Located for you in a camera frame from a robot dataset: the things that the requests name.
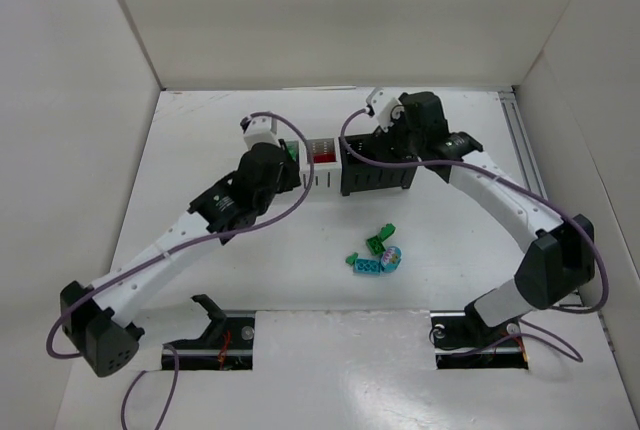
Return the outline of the green and blue lego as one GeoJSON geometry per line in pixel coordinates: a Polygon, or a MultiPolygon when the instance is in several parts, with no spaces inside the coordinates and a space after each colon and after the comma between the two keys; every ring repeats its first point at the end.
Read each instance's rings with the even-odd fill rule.
{"type": "Polygon", "coordinates": [[[299,144],[297,141],[286,141],[286,149],[294,161],[299,160],[299,144]]]}

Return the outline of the red rounded lego brick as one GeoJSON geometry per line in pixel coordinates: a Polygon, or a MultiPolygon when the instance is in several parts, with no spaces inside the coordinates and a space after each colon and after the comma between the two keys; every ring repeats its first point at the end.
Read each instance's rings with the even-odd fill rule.
{"type": "Polygon", "coordinates": [[[334,153],[317,154],[313,156],[315,164],[335,163],[336,155],[334,153]]]}

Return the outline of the green square lego brick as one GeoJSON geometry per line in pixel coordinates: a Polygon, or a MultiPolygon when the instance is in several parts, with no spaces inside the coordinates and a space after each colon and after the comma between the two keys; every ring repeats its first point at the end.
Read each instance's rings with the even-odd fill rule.
{"type": "Polygon", "coordinates": [[[386,247],[379,236],[369,237],[365,241],[366,247],[373,256],[382,255],[386,251],[386,247]]]}

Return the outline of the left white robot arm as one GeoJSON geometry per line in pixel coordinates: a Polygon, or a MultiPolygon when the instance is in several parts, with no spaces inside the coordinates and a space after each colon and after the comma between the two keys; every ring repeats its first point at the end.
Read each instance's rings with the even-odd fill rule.
{"type": "Polygon", "coordinates": [[[273,225],[260,222],[274,198],[301,185],[300,165],[284,140],[258,142],[236,170],[192,200],[185,213],[128,264],[83,286],[67,284],[59,294],[62,331],[99,378],[125,367],[149,342],[139,313],[171,280],[201,257],[209,245],[224,246],[237,235],[273,225]]]}

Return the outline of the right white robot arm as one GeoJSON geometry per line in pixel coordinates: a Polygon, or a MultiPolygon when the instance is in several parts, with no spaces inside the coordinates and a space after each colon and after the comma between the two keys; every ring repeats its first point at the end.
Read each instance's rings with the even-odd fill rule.
{"type": "Polygon", "coordinates": [[[533,199],[466,132],[452,132],[432,92],[395,96],[383,89],[366,99],[375,134],[389,147],[427,162],[446,183],[475,200],[515,240],[524,257],[514,276],[472,301],[466,313],[487,328],[546,310],[595,276],[590,221],[567,218],[533,199]]]}

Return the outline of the black double container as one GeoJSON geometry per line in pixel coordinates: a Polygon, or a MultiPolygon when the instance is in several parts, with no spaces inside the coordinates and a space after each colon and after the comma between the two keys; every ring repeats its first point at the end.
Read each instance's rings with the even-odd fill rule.
{"type": "MultiPolygon", "coordinates": [[[[349,135],[346,142],[357,153],[371,160],[388,161],[390,163],[405,163],[416,161],[416,157],[410,155],[397,157],[393,154],[379,157],[368,150],[367,141],[369,135],[349,135]]],[[[344,197],[352,193],[383,190],[391,188],[409,189],[413,183],[416,168],[390,169],[372,166],[355,158],[349,153],[342,143],[340,154],[342,160],[340,192],[344,197]]]]}

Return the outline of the white double container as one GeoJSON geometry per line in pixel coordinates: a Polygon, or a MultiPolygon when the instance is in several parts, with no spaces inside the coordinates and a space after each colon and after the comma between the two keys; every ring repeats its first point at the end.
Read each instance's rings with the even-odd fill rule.
{"type": "Polygon", "coordinates": [[[299,139],[299,176],[302,188],[310,187],[309,196],[312,198],[333,198],[340,194],[342,163],[339,155],[339,143],[337,138],[309,139],[309,147],[299,139]],[[313,156],[317,154],[334,153],[335,163],[315,164],[313,156]]]}

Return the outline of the cyan printed round lego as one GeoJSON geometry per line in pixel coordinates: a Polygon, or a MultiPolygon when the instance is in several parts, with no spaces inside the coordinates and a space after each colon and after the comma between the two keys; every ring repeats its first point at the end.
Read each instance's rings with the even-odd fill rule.
{"type": "Polygon", "coordinates": [[[397,246],[388,247],[380,257],[381,272],[393,273],[402,261],[402,251],[397,246]]]}

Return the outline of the small green lego piece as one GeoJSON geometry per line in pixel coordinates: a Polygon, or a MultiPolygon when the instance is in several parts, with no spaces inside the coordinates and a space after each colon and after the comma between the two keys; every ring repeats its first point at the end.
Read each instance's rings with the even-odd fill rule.
{"type": "Polygon", "coordinates": [[[353,254],[349,255],[346,259],[345,259],[345,263],[349,266],[354,266],[356,261],[358,259],[358,253],[354,252],[353,254]]]}

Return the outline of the cyan flat lego brick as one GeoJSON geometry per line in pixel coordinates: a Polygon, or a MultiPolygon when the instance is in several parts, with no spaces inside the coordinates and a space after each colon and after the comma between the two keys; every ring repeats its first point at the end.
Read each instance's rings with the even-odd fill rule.
{"type": "Polygon", "coordinates": [[[379,276],[382,266],[379,260],[357,258],[353,264],[353,272],[357,275],[379,276]]]}

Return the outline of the aluminium rail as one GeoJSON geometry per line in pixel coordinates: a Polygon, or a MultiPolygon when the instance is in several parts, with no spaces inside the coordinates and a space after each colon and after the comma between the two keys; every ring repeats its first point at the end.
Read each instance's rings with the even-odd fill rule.
{"type": "Polygon", "coordinates": [[[547,192],[521,117],[515,92],[513,90],[499,91],[498,100],[503,109],[524,186],[536,195],[547,198],[547,192]]]}

